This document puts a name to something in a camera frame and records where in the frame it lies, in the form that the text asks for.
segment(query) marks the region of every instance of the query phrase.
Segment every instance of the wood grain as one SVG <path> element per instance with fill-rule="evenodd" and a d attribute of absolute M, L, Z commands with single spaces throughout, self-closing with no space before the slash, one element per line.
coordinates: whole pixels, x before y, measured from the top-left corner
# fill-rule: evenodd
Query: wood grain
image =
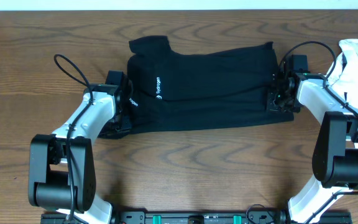
<path fill-rule="evenodd" d="M 307 40 L 333 47 L 358 38 L 358 11 L 78 11 L 0 12 L 0 223 L 39 223 L 27 201 L 30 140 L 72 114 L 83 88 L 53 62 L 71 58 L 95 83 L 126 70 L 128 40 L 167 35 L 173 50 L 207 54 L 275 41 L 277 57 Z M 313 72 L 331 58 L 307 54 Z M 294 122 L 265 126 L 147 133 L 94 146 L 97 191 L 114 203 L 152 210 L 245 210 L 283 206 L 311 177 L 319 131 L 303 110 Z M 358 197 L 334 208 L 358 223 Z"/>

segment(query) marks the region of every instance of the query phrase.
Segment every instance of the folded black shirt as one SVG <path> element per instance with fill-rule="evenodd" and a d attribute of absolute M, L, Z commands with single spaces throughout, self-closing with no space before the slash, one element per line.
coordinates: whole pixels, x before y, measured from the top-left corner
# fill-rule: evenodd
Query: folded black shirt
<path fill-rule="evenodd" d="M 182 55 L 167 37 L 129 42 L 132 133 L 233 128 L 293 120 L 266 111 L 278 65 L 273 42 L 208 55 Z"/>

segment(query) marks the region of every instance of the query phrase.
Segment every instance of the thin black wire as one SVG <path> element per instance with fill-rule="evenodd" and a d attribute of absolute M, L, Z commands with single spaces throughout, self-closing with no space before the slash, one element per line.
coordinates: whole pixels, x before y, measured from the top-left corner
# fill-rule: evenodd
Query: thin black wire
<path fill-rule="evenodd" d="M 329 78 L 329 76 L 332 74 L 332 72 L 335 69 L 336 66 L 336 56 L 334 51 L 326 44 L 318 42 L 318 41 L 307 41 L 304 43 L 300 43 L 298 45 L 296 45 L 295 47 L 293 47 L 291 50 L 289 50 L 284 57 L 281 59 L 280 64 L 279 64 L 279 68 L 282 66 L 283 61 L 285 60 L 285 58 L 288 56 L 288 54 L 290 54 L 293 50 L 295 50 L 296 48 L 302 46 L 302 45 L 306 45 L 306 44 L 319 44 L 322 45 L 323 47 L 327 48 L 329 50 L 329 52 L 331 53 L 331 55 L 333 56 L 333 60 L 334 60 L 334 64 L 333 67 L 330 69 L 330 71 L 328 72 L 328 74 L 326 75 L 326 77 L 323 79 L 323 86 L 324 89 L 345 109 L 347 109 L 348 111 L 350 111 L 351 113 L 353 113 L 353 115 L 358 119 L 358 112 L 354 111 L 350 106 L 349 103 L 345 103 L 342 101 L 342 99 L 340 99 L 340 97 L 336 96 L 328 87 L 329 85 L 326 83 L 327 79 Z M 315 213 L 312 214 L 312 216 L 309 217 L 309 219 L 307 219 L 307 221 L 305 222 L 305 224 L 309 224 L 310 221 L 312 221 L 312 219 L 314 219 L 319 213 L 321 213 L 333 200 L 335 200 L 337 198 L 337 196 L 339 195 L 358 195 L 358 191 L 355 192 L 336 192 L 333 193 L 333 195 L 323 204 L 323 206 L 321 206 Z"/>
<path fill-rule="evenodd" d="M 58 57 L 63 58 L 70 65 L 72 65 L 75 68 L 75 70 L 77 70 L 77 72 L 81 75 L 81 77 L 84 79 L 85 83 L 79 81 L 77 78 L 75 78 L 74 76 L 72 76 L 68 72 L 66 72 L 66 70 L 64 70 L 62 68 L 62 66 L 60 66 L 60 64 L 57 62 Z M 89 99 L 88 104 L 84 107 L 84 109 L 81 110 L 81 112 L 77 115 L 77 117 L 73 120 L 73 122 L 68 125 L 68 131 L 67 131 L 67 136 L 66 136 L 66 154 L 67 154 L 67 165 L 68 165 L 68 179 L 70 181 L 70 194 L 71 194 L 70 213 L 66 217 L 66 220 L 67 220 L 68 223 L 70 223 L 72 221 L 72 219 L 73 219 L 73 216 L 74 216 L 75 201 L 76 201 L 76 190 L 77 190 L 77 187 L 74 186 L 73 167 L 72 167 L 72 164 L 71 164 L 70 138 L 71 138 L 71 133 L 75 130 L 75 128 L 74 128 L 75 124 L 78 122 L 78 120 L 81 118 L 81 116 L 85 113 L 85 111 L 92 105 L 92 103 L 93 103 L 93 93 L 91 91 L 91 85 L 90 85 L 88 79 L 85 77 L 84 73 L 82 73 L 82 71 L 70 59 L 66 58 L 64 55 L 55 54 L 55 56 L 53 56 L 53 60 L 55 61 L 57 67 L 60 68 L 60 70 L 63 71 L 66 75 L 68 75 L 70 78 L 74 79 L 75 81 L 79 82 L 80 84 L 86 86 L 88 88 L 88 90 L 89 90 L 89 95 L 90 95 L 90 99 Z"/>
<path fill-rule="evenodd" d="M 251 222 L 252 224 L 256 224 L 256 223 L 255 223 L 254 221 L 252 221 L 251 219 L 249 219 L 248 213 L 249 213 L 249 210 L 250 210 L 251 208 L 255 207 L 255 206 L 260 206 L 260 207 L 266 209 L 266 207 L 263 206 L 263 205 L 261 205 L 261 204 L 253 204 L 253 205 L 251 205 L 251 207 L 249 207 L 249 208 L 247 209 L 247 211 L 246 211 L 246 218 L 248 219 L 248 222 Z M 270 217 L 272 217 L 272 219 L 273 219 L 273 221 L 268 222 L 268 223 L 266 223 L 266 224 L 274 223 L 274 216 L 273 216 L 267 209 L 266 209 L 266 212 L 267 212 L 268 215 L 270 215 Z"/>

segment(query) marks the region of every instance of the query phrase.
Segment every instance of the black cylindrical joint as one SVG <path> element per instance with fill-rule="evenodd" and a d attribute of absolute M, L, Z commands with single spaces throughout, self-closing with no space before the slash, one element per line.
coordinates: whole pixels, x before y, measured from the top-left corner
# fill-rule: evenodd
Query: black cylindrical joint
<path fill-rule="evenodd" d="M 331 178 L 340 183 L 358 183 L 358 158 L 335 158 L 334 172 Z"/>
<path fill-rule="evenodd" d="M 70 186 L 39 183 L 36 191 L 37 204 L 43 208 L 70 209 Z"/>

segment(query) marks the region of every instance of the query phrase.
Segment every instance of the black t-shirt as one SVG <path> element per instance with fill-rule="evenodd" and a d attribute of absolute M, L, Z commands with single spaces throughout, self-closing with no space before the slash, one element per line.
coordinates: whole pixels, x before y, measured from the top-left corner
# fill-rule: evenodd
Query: black t-shirt
<path fill-rule="evenodd" d="M 266 111 L 267 88 L 277 72 L 269 42 L 208 55 L 172 51 L 167 37 L 129 42 L 135 53 L 127 74 L 132 133 L 233 128 L 293 120 Z"/>

